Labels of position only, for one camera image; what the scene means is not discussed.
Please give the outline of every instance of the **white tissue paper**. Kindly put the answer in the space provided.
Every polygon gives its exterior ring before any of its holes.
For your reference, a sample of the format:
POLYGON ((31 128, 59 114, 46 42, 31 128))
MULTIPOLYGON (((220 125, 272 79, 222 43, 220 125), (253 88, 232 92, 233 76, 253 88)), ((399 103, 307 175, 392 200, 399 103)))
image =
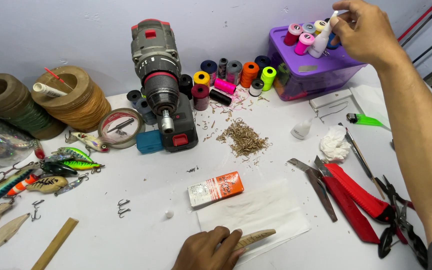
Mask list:
POLYGON ((208 232, 217 226, 225 226, 230 231, 241 229, 243 235, 276 230, 276 234, 251 244, 236 266, 311 229, 286 180, 216 202, 197 213, 201 231, 208 232))
POLYGON ((334 125, 329 127, 329 132, 321 139, 319 148, 330 162, 343 161, 350 152, 351 144, 346 141, 345 135, 344 126, 334 125))
POLYGON ((364 84, 355 87, 349 86, 349 89, 353 93, 357 104, 363 110, 364 115, 379 120, 385 127, 391 130, 383 89, 364 84))

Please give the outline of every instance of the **green tiger-striped lure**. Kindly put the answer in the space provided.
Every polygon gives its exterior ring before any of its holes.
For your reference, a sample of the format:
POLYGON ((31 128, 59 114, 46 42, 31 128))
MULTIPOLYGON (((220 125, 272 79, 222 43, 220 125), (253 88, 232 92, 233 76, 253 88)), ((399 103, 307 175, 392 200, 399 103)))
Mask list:
POLYGON ((74 147, 60 147, 56 152, 52 152, 51 154, 71 154, 78 161, 85 161, 92 163, 93 160, 83 151, 74 147))
POLYGON ((99 173, 101 171, 101 168, 104 167, 104 165, 98 163, 90 163, 90 162, 75 161, 75 160, 67 160, 61 163, 78 171, 91 169, 92 173, 99 173))
POLYGON ((11 175, 5 181, 0 183, 0 199, 8 194, 8 192, 15 187, 15 185, 23 180, 25 180, 31 173, 33 169, 22 169, 17 171, 15 174, 11 175))

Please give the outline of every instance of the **purple plastic box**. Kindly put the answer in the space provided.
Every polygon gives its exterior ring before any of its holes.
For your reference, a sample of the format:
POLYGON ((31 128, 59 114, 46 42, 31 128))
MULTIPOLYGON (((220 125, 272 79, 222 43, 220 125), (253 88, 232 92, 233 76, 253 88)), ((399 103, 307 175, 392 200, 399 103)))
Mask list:
POLYGON ((348 56, 343 46, 327 49, 329 56, 314 58, 306 53, 297 55, 296 44, 288 46, 283 40, 288 26, 276 27, 269 32, 268 57, 276 70, 273 86, 284 101, 336 90, 347 83, 366 63, 348 56), (299 72, 301 66, 316 65, 316 70, 299 72))

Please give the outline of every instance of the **green lighter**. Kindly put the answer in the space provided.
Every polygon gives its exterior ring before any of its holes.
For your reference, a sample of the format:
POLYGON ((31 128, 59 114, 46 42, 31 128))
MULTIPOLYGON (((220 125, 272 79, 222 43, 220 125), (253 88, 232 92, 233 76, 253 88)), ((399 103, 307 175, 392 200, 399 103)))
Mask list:
POLYGON ((348 114, 346 114, 346 119, 351 124, 369 125, 369 126, 382 126, 383 125, 377 119, 372 118, 372 117, 368 117, 364 114, 348 113, 348 114))

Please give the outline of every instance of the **glue bottle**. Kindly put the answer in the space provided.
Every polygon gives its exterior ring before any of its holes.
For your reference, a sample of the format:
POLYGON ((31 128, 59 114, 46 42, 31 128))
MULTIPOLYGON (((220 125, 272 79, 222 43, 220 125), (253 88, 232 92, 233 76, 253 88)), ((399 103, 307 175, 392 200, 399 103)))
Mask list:
MULTIPOLYGON (((331 18, 336 17, 338 15, 338 11, 336 10, 333 13, 331 18)), ((326 49, 329 41, 329 34, 331 34, 331 24, 327 23, 321 34, 314 38, 314 42, 308 49, 308 53, 314 58, 320 58, 323 52, 326 49)))
POLYGON ((313 119, 309 118, 308 120, 305 120, 304 122, 301 122, 297 124, 296 126, 291 129, 291 135, 303 140, 306 135, 309 133, 309 129, 311 128, 313 119))

